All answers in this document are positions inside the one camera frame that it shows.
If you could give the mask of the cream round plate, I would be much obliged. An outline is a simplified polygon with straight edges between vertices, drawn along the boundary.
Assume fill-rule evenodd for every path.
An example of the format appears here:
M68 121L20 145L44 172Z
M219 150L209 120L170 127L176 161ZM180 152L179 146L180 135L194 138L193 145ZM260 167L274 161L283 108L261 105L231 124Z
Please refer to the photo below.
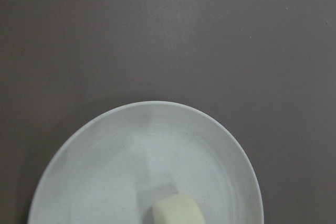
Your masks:
M152 206L188 194L206 223L263 223L254 169L236 139L192 107L124 105L72 135L45 169L29 223L152 223Z

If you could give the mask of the pale white bun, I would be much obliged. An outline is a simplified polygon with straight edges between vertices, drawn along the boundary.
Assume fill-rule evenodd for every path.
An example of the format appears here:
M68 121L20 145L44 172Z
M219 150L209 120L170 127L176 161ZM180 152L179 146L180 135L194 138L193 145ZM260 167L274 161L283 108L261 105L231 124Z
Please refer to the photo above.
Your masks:
M205 223L196 201L187 194L176 194L155 202L152 206L154 223Z

